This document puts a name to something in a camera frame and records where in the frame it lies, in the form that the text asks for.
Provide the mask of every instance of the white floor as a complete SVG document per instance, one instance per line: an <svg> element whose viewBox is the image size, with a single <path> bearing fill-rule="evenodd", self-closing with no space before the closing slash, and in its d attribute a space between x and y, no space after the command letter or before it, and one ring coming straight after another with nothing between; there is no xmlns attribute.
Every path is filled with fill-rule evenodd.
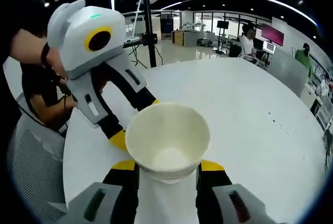
<svg viewBox="0 0 333 224"><path fill-rule="evenodd" d="M181 47L176 44L173 44L170 40L161 40L156 44L156 48L163 57L163 65L173 64L179 61L191 61L199 59L210 59L210 58L220 58L227 57L226 55L219 55L213 52L212 47ZM127 48L126 51L130 53L132 48ZM156 64L161 66L161 57L156 54ZM131 60L135 60L134 54L130 55ZM148 68L150 67L149 61L149 50L147 46L140 45L137 49L137 58Z"/></svg>

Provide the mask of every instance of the paper cup rim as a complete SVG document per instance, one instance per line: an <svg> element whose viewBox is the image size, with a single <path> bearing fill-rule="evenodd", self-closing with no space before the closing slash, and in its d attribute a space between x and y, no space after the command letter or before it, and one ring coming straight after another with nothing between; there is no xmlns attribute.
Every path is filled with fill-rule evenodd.
<svg viewBox="0 0 333 224"><path fill-rule="evenodd" d="M177 169L163 169L163 171L160 171L160 170L155 170L154 168L151 168L151 167L145 165L144 163L142 163L141 160L137 160L137 159L134 159L134 158L133 158L133 155L132 155L132 153L131 153L131 150L129 149L129 146L128 146L128 144L127 144L127 140L128 140L128 139L127 139L127 135L128 135L128 133L129 133L129 129L130 129L130 127L131 127L131 123L135 120L135 118L137 118L137 117L139 116L140 113L143 113L144 111L147 111L147 110L149 110L149 109L152 108L152 107L158 107L158 106L166 105L166 104L169 104L169 105L173 104L173 105L177 105L177 106L180 106L180 107L184 107L184 108L188 108L188 109L193 110L193 111L194 111L194 112L195 112L195 113L196 113L196 114L202 119L202 121L203 121L203 123L204 123L204 126L205 126L205 128L207 129L207 131L208 131L208 142L207 142L207 145L206 145L205 150L203 151L201 157L200 157L198 160L196 160L196 161L190 163L188 166L179 167L179 168L177 168ZM192 107L188 107L188 106L185 106L185 105L182 105L182 104L179 104L179 103L170 103L170 102L167 102L167 103L157 103L157 104L153 104L153 105L150 105L150 106L144 108L143 110L141 110L138 114L136 114L136 115L132 118L132 120L131 120L130 124L128 125L128 127L127 127L127 129L126 129L126 132L125 132L125 145L126 145L127 151L129 152L130 156L135 160L135 162L138 163L138 165L145 167L146 169L149 169L149 170L154 171L154 172L170 172L170 173L171 173L171 172L178 172L178 171L181 171L181 170L184 170L184 171L185 171L187 168L193 166L194 164L199 164L200 161L202 160L203 156L204 156L205 153L207 152L207 150L208 150L208 148L209 148L209 145L210 145L210 131L209 131L208 124L207 124L206 120L204 119L204 117L203 117L199 112L197 112L195 109L193 109Z"/></svg>

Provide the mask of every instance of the white round table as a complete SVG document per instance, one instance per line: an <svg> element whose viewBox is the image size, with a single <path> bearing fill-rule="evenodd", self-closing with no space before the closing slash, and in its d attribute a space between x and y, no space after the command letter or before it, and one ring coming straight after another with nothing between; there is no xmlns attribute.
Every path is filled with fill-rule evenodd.
<svg viewBox="0 0 333 224"><path fill-rule="evenodd" d="M323 131L303 102L267 72L241 58L175 63L142 70L161 102L190 106L206 119L211 145L204 159L224 166L266 205L277 222L293 223L311 204L324 177ZM137 113L112 83L103 91L126 128ZM74 109L63 157L67 204L112 165L129 159Z"/></svg>

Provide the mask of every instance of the man in green shirt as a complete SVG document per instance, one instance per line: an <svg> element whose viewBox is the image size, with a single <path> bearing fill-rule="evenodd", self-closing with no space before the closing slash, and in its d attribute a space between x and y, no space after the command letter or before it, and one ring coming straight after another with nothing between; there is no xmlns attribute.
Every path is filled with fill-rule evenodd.
<svg viewBox="0 0 333 224"><path fill-rule="evenodd" d="M301 64L306 66L306 68L309 70L309 78L312 76L312 64L310 61L310 46L307 43L303 44L303 49L299 49L296 51L295 58L297 61L299 61Z"/></svg>

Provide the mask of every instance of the yellow circular accent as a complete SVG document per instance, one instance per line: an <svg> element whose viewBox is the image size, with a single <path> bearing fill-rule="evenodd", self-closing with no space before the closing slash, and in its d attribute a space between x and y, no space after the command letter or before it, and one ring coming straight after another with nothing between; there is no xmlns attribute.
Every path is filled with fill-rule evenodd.
<svg viewBox="0 0 333 224"><path fill-rule="evenodd" d="M98 32L101 31L107 31L110 33L110 35L112 35L112 29L109 26L103 26L103 27L99 27L93 31L91 31L88 36L85 38L84 40L84 47L87 51L89 52L93 52L90 48L89 48L89 42L90 40L94 37L94 35L96 35Z"/></svg>

